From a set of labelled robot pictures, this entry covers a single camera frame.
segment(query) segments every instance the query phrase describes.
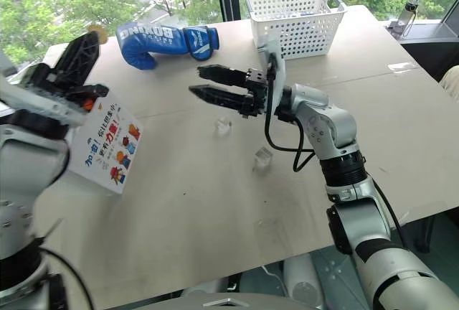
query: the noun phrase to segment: tabletop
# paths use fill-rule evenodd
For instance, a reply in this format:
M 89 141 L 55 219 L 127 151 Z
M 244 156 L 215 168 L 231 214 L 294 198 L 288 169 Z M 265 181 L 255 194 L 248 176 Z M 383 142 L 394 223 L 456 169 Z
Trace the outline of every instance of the tabletop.
M 144 125 L 124 193 L 105 196 L 66 174 L 37 200 L 39 232 L 63 218 L 48 245 L 75 264 L 98 308 L 332 244 L 317 160 L 296 174 L 293 154 L 273 151 L 258 172 L 255 152 L 268 146 L 263 117 L 243 119 L 187 90 L 208 83 L 198 65 L 259 66 L 249 21 L 215 27 L 221 49 L 203 64 L 159 56 L 156 70 L 140 71 L 113 38 L 103 45 L 90 82 L 107 84 Z M 402 222 L 459 205 L 459 107 L 364 7 L 344 16 L 326 56 L 289 60 L 286 71 L 287 84 L 317 86 L 354 115 L 366 167 Z M 232 127 L 218 137 L 222 116 Z M 296 146 L 298 129 L 273 121 L 272 137 Z

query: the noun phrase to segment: blue boxing glove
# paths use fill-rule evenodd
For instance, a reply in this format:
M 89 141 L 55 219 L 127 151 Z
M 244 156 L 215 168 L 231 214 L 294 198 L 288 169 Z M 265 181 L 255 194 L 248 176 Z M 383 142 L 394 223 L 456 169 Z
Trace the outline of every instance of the blue boxing glove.
M 127 23 L 116 29 L 124 60 L 139 70 L 155 68 L 150 52 L 182 55 L 207 60 L 219 49 L 217 29 L 205 25 L 178 29 L 155 24 Z

